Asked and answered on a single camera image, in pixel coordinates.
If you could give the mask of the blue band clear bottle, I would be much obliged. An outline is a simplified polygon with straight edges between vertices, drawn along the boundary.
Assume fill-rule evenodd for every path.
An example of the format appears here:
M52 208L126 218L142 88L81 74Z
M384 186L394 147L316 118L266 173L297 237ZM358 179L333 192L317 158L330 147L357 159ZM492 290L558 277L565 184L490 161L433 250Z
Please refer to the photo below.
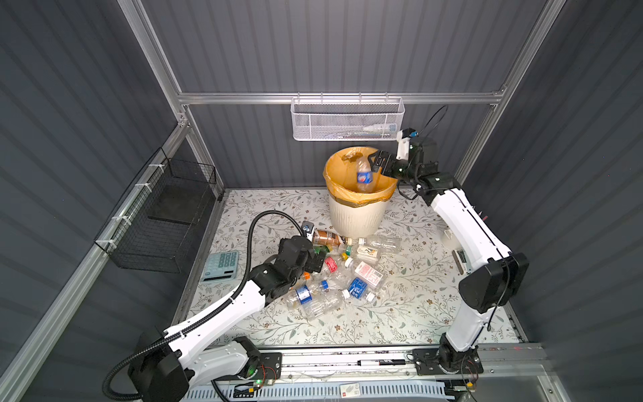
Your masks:
M299 309L308 318L319 318L337 310L343 303L343 292L328 280L301 285L286 295L286 306L291 310Z

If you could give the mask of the Pepsi blue label bottle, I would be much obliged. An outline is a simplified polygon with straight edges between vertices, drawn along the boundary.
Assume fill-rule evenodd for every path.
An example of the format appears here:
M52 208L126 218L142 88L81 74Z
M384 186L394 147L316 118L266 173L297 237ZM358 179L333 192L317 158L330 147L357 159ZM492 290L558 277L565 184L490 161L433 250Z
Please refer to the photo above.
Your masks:
M375 187L373 171L367 157L362 156L357 161L356 186L358 192L370 194Z

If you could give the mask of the blue label clear bottle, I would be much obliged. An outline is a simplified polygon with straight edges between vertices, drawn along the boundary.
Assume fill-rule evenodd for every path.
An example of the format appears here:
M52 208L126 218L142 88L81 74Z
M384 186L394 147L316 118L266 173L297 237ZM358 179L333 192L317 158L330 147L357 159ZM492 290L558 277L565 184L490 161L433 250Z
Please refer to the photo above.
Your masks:
M375 294L370 291L368 284L359 277L355 277L344 292L345 297L352 297L359 301L371 303L375 300Z

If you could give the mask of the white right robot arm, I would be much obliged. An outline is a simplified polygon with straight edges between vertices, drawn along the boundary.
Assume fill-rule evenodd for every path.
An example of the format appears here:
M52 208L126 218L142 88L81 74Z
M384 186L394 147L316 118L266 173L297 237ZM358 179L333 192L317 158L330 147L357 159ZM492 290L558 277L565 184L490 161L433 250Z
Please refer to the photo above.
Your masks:
M411 185L415 195L446 222L464 251L468 270L458 284L461 305L433 358L443 372L460 374L465 363L474 360L478 340L497 309L517 293L529 260L494 235L452 174L440 172L437 162L424 162L423 157L420 144L403 138L397 155L372 152L368 165L373 172Z

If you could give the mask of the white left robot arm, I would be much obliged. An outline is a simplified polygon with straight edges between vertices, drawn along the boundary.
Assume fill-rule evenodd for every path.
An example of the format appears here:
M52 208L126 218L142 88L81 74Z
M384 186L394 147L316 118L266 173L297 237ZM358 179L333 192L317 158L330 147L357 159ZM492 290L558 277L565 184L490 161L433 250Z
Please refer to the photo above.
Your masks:
M189 320L164 331L145 331L137 342L137 357L127 364L137 398L179 401L196 385L254 369L261 354L246 337L215 349L211 358L202 353L241 320L286 295L305 271L315 271L322 263L307 238L283 239L274 261L251 269L237 298L229 294Z

